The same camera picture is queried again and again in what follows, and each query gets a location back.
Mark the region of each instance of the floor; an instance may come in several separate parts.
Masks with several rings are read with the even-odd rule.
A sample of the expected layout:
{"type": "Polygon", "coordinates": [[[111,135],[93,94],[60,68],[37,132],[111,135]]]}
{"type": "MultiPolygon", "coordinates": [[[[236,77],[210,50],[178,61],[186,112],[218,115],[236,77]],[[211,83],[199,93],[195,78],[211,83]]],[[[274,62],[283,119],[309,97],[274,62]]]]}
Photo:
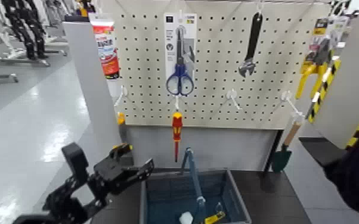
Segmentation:
{"type": "MultiPolygon", "coordinates": [[[[0,45],[0,54],[5,51],[0,45]]],[[[0,223],[11,223],[19,214],[39,211],[47,194],[70,171],[60,148],[76,141],[90,165],[107,152],[94,150],[94,134],[70,57],[53,55],[51,67],[0,65],[0,73],[17,73],[19,83],[0,80],[0,223]]],[[[304,124],[299,135],[319,135],[304,124]]],[[[335,187],[299,141],[286,168],[303,207],[313,224],[359,223],[338,196],[335,187]]],[[[89,200],[88,189],[78,193],[89,200]]]]}

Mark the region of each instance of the scissors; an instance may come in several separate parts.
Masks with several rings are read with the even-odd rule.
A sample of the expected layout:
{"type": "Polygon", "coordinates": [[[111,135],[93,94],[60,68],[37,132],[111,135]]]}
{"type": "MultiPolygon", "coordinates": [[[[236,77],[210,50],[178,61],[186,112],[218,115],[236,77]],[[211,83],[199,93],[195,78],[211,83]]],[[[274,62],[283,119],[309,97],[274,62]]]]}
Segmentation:
{"type": "Polygon", "coordinates": [[[182,37],[181,30],[177,29],[177,63],[175,71],[166,82],[167,91],[172,95],[189,95],[194,88],[192,78],[189,76],[187,67],[182,56],[182,37]]]}

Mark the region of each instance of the red screwdriver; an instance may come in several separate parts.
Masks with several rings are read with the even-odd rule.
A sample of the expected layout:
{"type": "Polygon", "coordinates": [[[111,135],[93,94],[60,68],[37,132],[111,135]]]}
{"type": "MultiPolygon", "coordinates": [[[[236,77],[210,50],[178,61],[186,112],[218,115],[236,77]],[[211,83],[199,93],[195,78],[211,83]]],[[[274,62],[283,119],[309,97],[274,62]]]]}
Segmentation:
{"type": "Polygon", "coordinates": [[[175,112],[172,115],[175,162],[178,161],[178,145],[181,141],[181,128],[182,128],[182,114],[180,112],[175,112]]]}

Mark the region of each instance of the pegboard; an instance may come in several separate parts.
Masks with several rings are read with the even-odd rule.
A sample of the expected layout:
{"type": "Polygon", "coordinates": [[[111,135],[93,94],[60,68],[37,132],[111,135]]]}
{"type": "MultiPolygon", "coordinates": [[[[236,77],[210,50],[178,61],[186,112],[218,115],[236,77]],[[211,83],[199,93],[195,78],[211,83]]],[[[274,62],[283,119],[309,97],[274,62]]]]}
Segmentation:
{"type": "Polygon", "coordinates": [[[296,91],[299,69],[324,3],[264,3],[264,22],[253,75],[238,66],[249,41],[254,2],[116,0],[104,3],[116,21],[120,74],[128,96],[119,105],[129,125],[170,126],[175,98],[165,88],[163,14],[196,13],[195,90],[179,99],[184,126],[284,129],[291,112],[278,106],[283,91],[296,91]],[[235,89],[237,110],[227,91],[235,89]]]}

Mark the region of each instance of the metal hook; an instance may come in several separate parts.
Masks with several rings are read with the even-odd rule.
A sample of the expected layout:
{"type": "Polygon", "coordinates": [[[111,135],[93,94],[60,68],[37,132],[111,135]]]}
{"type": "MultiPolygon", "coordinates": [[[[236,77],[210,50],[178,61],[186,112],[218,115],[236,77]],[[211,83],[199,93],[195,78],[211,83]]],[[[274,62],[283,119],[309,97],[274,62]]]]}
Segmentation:
{"type": "Polygon", "coordinates": [[[177,110],[177,111],[179,111],[180,110],[180,104],[179,104],[179,102],[178,102],[178,100],[179,100],[179,96],[177,95],[177,96],[175,96],[175,109],[177,110]]]}
{"type": "Polygon", "coordinates": [[[281,104],[284,103],[284,102],[288,102],[289,105],[291,105],[292,109],[293,109],[293,113],[292,113],[292,116],[296,119],[303,119],[304,117],[304,114],[299,111],[295,104],[293,104],[293,102],[291,101],[291,91],[285,91],[281,94],[281,97],[280,97],[280,100],[281,100],[281,104]]]}
{"type": "Polygon", "coordinates": [[[256,3],[256,8],[257,8],[258,13],[259,13],[258,21],[260,20],[260,15],[262,14],[263,3],[264,3],[264,0],[257,0],[257,3],[256,3]]]}
{"type": "Polygon", "coordinates": [[[114,106],[117,107],[120,104],[122,97],[123,96],[126,97],[127,95],[128,95],[128,90],[125,88],[125,86],[122,85],[121,86],[121,94],[118,97],[117,101],[114,103],[114,106]]]}
{"type": "Polygon", "coordinates": [[[237,97],[237,91],[235,91],[234,89],[230,90],[227,92],[226,94],[226,97],[228,100],[232,100],[235,107],[238,109],[238,110],[243,110],[237,103],[237,101],[235,100],[235,98],[237,97]]]}

